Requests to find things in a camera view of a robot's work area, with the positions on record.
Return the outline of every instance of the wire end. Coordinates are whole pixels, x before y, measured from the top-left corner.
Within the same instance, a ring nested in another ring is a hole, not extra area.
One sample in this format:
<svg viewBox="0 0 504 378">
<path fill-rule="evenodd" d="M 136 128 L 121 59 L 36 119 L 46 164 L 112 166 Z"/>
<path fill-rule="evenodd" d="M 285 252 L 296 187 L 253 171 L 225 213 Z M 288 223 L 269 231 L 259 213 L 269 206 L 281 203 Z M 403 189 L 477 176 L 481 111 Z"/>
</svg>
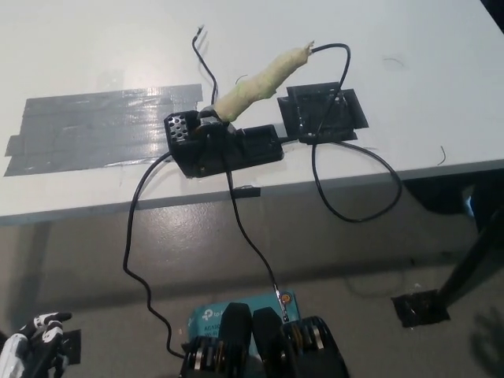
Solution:
<svg viewBox="0 0 504 378">
<path fill-rule="evenodd" d="M 196 32 L 196 37 L 199 37 L 199 35 L 202 34 L 204 27 L 205 27 L 205 24 L 201 24 L 198 26 L 198 31 Z"/>
</svg>

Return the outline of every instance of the robotic finger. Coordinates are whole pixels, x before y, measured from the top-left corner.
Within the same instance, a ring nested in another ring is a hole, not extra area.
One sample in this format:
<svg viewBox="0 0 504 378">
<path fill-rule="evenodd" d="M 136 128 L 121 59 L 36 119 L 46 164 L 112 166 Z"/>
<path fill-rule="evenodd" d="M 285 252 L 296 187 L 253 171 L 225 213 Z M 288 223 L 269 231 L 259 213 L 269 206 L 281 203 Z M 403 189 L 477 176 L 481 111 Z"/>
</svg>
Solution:
<svg viewBox="0 0 504 378">
<path fill-rule="evenodd" d="M 0 378 L 45 378 L 52 368 L 54 377 L 61 377 L 68 365 L 62 322 L 71 317 L 71 313 L 40 315 L 9 337 L 0 354 Z"/>
</svg>

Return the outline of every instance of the blue box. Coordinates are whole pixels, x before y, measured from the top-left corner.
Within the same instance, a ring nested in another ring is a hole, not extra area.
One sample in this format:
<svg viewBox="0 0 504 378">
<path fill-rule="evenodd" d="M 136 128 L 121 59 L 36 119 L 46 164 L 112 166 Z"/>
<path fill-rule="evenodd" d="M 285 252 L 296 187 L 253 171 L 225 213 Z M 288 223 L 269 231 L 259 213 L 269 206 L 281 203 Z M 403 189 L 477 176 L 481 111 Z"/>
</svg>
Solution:
<svg viewBox="0 0 504 378">
<path fill-rule="evenodd" d="M 289 320 L 299 320 L 298 303 L 296 302 L 294 292 L 282 292 L 282 299 L 287 307 Z M 282 317 L 280 305 L 278 304 L 274 293 L 241 298 L 233 302 L 246 303 L 250 307 L 251 313 L 254 313 L 256 309 L 271 307 L 276 311 L 280 318 Z M 219 327 L 221 326 L 221 315 L 226 307 L 228 307 L 229 303 L 230 302 L 214 303 L 195 309 L 191 317 L 187 320 L 187 333 L 189 335 L 189 340 L 193 339 L 195 336 L 218 337 Z M 258 356 L 258 349 L 255 346 L 254 336 L 252 336 L 252 340 L 250 342 L 249 355 Z"/>
</svg>

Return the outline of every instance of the black device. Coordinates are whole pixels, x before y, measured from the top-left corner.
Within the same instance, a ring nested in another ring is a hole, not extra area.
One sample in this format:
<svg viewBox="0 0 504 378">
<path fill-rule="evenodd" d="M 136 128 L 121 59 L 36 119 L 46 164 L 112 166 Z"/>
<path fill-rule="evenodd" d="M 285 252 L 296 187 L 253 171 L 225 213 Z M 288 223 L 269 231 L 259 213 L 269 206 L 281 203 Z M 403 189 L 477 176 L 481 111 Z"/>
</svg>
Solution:
<svg viewBox="0 0 504 378">
<path fill-rule="evenodd" d="M 211 176 L 284 157 L 272 124 L 235 130 L 212 111 L 192 110 L 170 114 L 165 130 L 172 156 L 187 177 Z"/>
<path fill-rule="evenodd" d="M 367 128 L 368 122 L 353 89 L 340 90 L 339 83 L 320 83 L 287 88 L 287 97 L 278 98 L 283 123 L 289 138 L 314 141 L 321 120 L 318 143 L 355 140 L 354 130 Z M 334 101 L 326 115 L 330 102 Z"/>
</svg>

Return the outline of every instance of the gray duct tape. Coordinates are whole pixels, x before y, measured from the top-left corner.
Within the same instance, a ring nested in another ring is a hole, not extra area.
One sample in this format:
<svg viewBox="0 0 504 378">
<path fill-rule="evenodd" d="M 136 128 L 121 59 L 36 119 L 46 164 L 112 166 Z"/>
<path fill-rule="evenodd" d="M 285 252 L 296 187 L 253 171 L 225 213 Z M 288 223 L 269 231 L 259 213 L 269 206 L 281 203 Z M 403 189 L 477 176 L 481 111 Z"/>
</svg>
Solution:
<svg viewBox="0 0 504 378">
<path fill-rule="evenodd" d="M 202 100 L 200 84 L 30 98 L 5 176 L 152 162 L 168 149 L 163 120 Z"/>
</svg>

